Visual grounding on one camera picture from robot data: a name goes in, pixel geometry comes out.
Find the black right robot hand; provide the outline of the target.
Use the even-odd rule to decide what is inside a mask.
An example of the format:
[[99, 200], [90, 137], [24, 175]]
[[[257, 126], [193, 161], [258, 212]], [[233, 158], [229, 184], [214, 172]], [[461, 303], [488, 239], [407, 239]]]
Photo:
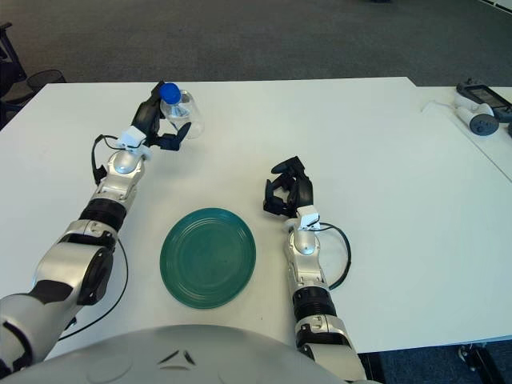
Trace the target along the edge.
[[263, 210], [277, 216], [297, 217], [297, 209], [314, 204], [313, 184], [298, 156], [274, 166], [275, 180], [266, 180]]

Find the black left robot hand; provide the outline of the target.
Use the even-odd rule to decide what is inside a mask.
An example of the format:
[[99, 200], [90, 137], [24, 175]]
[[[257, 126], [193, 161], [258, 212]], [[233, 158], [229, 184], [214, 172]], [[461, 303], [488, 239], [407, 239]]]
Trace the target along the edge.
[[[179, 116], [174, 118], [171, 114], [173, 109], [180, 110], [178, 104], [181, 100], [182, 92], [172, 82], [160, 81], [152, 89], [150, 97], [139, 105], [131, 123], [145, 135], [142, 140], [143, 146], [158, 146], [162, 150], [172, 151], [180, 149], [182, 141], [192, 127], [189, 112], [184, 115], [183, 122], [178, 121]], [[177, 130], [176, 134], [158, 134], [160, 120], [164, 118]]]

